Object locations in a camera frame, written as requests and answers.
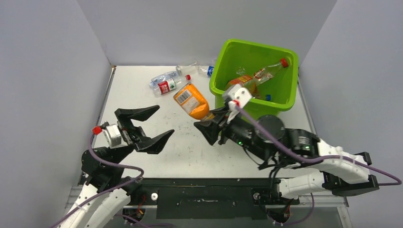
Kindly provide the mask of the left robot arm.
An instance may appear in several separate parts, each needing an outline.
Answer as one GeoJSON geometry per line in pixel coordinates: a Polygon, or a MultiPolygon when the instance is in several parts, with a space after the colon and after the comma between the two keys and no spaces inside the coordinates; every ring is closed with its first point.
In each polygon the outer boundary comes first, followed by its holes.
{"type": "Polygon", "coordinates": [[[142,187],[144,170],[122,162],[132,152],[154,155],[163,150],[174,130],[152,138],[133,124],[148,120],[159,109],[159,105],[118,108],[115,124],[104,122],[92,129],[88,149],[81,156],[85,182],[67,214],[53,227],[102,228],[128,204],[137,205],[135,214],[140,217],[141,206],[157,201],[157,192],[142,187]]]}

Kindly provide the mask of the green plastic bin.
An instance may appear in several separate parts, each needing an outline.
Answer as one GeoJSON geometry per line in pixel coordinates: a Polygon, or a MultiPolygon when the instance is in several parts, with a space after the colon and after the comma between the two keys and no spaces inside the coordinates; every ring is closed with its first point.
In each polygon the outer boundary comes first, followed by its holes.
{"type": "Polygon", "coordinates": [[[244,74],[253,74],[264,67],[278,64],[281,59],[288,67],[276,73],[273,79],[257,86],[257,94],[244,110],[253,118],[262,115],[278,115],[290,110],[296,100],[298,81],[298,55],[289,49],[251,41],[229,39],[221,48],[210,79],[210,92],[215,96],[215,108],[222,107],[222,95],[229,81],[244,74]]]}

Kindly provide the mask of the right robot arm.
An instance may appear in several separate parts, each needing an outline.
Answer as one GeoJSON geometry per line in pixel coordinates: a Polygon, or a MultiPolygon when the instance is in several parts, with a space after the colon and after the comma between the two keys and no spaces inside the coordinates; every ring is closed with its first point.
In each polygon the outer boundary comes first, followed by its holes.
{"type": "Polygon", "coordinates": [[[294,178],[269,179],[269,198],[274,203],[296,199],[300,195],[329,191],[335,196],[351,197],[380,188],[369,171],[367,152],[349,154],[317,135],[286,128],[281,119],[264,115],[248,122],[243,114],[230,117],[229,109],[213,110],[213,118],[197,121],[198,129],[210,145],[231,140],[262,160],[260,170],[311,168],[313,172],[294,178]]]}

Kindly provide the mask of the clear bottle silver cap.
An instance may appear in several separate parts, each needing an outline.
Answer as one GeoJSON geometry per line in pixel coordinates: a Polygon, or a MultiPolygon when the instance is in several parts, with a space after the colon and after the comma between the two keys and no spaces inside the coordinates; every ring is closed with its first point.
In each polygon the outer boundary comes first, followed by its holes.
{"type": "Polygon", "coordinates": [[[177,71],[178,75],[180,75],[180,76],[191,75],[194,72],[196,72],[197,69],[198,69],[197,61],[182,62],[175,67],[175,70],[177,71]]]}

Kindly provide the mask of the clear bottle red cap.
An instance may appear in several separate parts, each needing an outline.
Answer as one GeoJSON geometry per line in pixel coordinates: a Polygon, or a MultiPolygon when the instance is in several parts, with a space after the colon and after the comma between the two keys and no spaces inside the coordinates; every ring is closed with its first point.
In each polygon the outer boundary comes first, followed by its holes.
{"type": "Polygon", "coordinates": [[[253,74],[254,82],[257,86],[271,80],[274,76],[289,66],[285,58],[281,58],[277,63],[261,68],[253,74]]]}

